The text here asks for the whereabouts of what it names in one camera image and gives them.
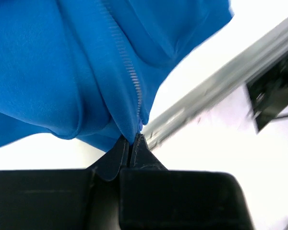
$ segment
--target white background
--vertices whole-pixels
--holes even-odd
[[[151,120],[288,17],[288,0],[231,2],[234,19],[170,74],[157,94]],[[283,229],[288,218],[288,120],[273,122],[256,135],[248,109],[241,86],[154,154],[170,169],[233,174],[256,229]],[[84,168],[102,155],[78,140],[38,134],[0,148],[0,169]]]

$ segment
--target zipper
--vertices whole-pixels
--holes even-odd
[[[108,0],[101,0],[101,3],[99,3],[101,6],[101,14],[104,14],[104,17],[108,23],[108,29],[111,33],[111,36],[115,42],[116,48],[118,49],[120,58],[125,66],[126,72],[129,75],[133,85],[134,89],[137,95],[137,109],[136,109],[136,115],[138,120],[142,123],[142,120],[140,118],[140,112],[141,112],[141,105],[143,100],[143,94],[142,89],[140,85],[140,81],[138,78],[138,75],[136,73],[136,70],[133,66],[132,60],[128,54],[125,41],[123,39],[122,32],[120,30],[120,27],[117,25],[115,20],[112,17],[112,10],[111,5]]]

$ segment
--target blue jacket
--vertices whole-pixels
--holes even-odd
[[[163,80],[231,17],[228,0],[0,0],[0,146],[133,143]]]

